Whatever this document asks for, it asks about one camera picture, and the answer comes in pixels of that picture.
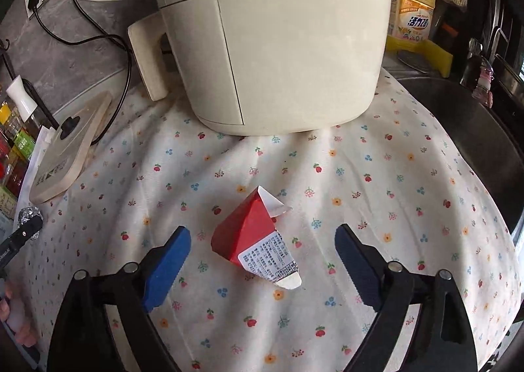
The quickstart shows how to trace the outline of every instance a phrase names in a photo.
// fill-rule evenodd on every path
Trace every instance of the white label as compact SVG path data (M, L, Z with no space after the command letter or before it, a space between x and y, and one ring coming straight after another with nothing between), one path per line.
M298 271L297 263L277 231L238 254L238 261L247 271L273 283Z

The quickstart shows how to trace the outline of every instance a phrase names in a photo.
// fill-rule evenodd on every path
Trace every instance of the green label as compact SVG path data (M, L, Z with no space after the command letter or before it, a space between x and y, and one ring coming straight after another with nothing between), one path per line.
M22 155L29 161L35 148L35 140L25 131L19 131L13 141Z

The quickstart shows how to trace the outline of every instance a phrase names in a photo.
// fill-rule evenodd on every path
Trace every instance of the air fryer handle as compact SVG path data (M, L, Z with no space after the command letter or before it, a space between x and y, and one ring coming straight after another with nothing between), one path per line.
M153 101L167 96L172 80L160 50L160 39L165 33L166 25L160 11L133 23L127 29L143 83Z

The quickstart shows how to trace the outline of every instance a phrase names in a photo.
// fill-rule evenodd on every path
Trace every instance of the blue gripper pad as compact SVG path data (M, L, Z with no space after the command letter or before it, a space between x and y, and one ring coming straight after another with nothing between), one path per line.
M191 234L187 228L177 229L163 246L164 253L149 278L142 298L145 310L150 313L161 305L171 289L177 274L191 250Z
M335 232L335 249L357 288L362 302L373 307L373 310L378 313L382 307L380 278L343 226L339 226Z

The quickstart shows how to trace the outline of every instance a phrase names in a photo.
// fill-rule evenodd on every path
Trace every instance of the tablecloth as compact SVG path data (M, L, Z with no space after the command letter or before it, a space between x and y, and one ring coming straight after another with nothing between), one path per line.
M293 208L275 225L299 266L295 290L211 251L214 228L258 185ZM438 121L384 70L354 121L269 137L206 128L180 83L158 102L139 85L77 181L41 210L40 237L10 273L44 354L76 270L114 273L179 225L190 230L192 249L151 318L183 371L343 370L374 312L335 251L341 223L410 271L453 273L480 366L520 301L514 246L495 203ZM400 365L416 316L412 306L388 370ZM121 341L113 310L110 318Z

